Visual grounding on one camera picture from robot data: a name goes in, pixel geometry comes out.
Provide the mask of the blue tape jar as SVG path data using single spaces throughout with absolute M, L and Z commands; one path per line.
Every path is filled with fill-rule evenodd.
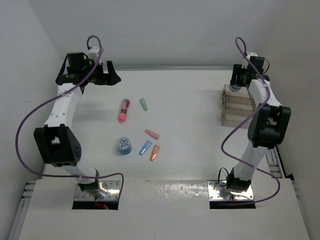
M 117 148 L 123 155 L 128 155 L 132 151 L 131 141 L 127 137 L 121 137 L 117 141 Z
M 241 90 L 241 86 L 238 86 L 238 85 L 229 85 L 229 89 L 230 89 L 230 91 L 232 91 L 232 92 L 234 92 L 234 93 L 236 93 L 236 92 L 238 92 L 238 91 L 240 91 Z

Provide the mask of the pink marker tube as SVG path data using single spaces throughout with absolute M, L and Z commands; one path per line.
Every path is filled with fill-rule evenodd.
M 130 107 L 130 100 L 127 98 L 124 98 L 121 102 L 120 112 L 117 118 L 119 123 L 123 123 L 126 121 L 129 107 Z

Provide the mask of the green stapler case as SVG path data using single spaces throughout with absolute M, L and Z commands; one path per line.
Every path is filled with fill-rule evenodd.
M 147 106 L 147 103 L 146 103 L 145 99 L 144 98 L 140 98 L 139 99 L 139 103 L 140 103 L 142 109 L 146 112 L 148 110 L 148 106 Z

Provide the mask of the pink stapler case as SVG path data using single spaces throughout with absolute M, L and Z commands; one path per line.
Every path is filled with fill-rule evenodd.
M 150 129 L 145 129 L 144 132 L 150 136 L 151 138 L 155 139 L 155 140 L 158 140 L 160 138 L 160 135 Z

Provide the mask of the blue stapler case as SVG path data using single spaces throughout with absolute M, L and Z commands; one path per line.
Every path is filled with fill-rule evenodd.
M 142 146 L 142 148 L 140 149 L 139 155 L 142 156 L 149 149 L 151 145 L 152 145 L 152 142 L 150 140 L 147 140 Z

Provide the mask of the orange stapler case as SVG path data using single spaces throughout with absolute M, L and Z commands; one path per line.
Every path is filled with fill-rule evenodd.
M 160 150 L 160 146 L 158 144 L 155 144 L 152 151 L 151 151 L 150 158 L 149 158 L 149 160 L 151 162 L 153 162 L 156 159 L 159 150 Z

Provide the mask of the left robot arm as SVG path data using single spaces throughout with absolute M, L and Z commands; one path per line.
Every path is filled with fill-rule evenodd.
M 94 197 L 108 196 L 107 186 L 99 179 L 99 172 L 82 159 L 82 147 L 72 132 L 76 105 L 89 83 L 113 86 L 121 81 L 111 61 L 109 73 L 104 73 L 102 63 L 95 65 L 99 47 L 91 47 L 86 53 L 68 53 L 55 80 L 57 96 L 52 111 L 43 127 L 34 130 L 33 136 L 45 164 L 63 169 L 75 176 L 80 190 Z

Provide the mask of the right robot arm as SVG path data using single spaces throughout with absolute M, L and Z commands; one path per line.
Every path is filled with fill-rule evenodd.
M 281 144 L 291 117 L 291 109 L 282 106 L 275 97 L 268 76 L 264 75 L 265 58 L 248 53 L 250 61 L 233 66 L 229 89 L 233 92 L 246 88 L 253 98 L 256 110 L 248 127 L 248 144 L 241 161 L 232 168 L 226 179 L 226 188 L 245 192 L 252 183 L 253 174 L 270 149 Z

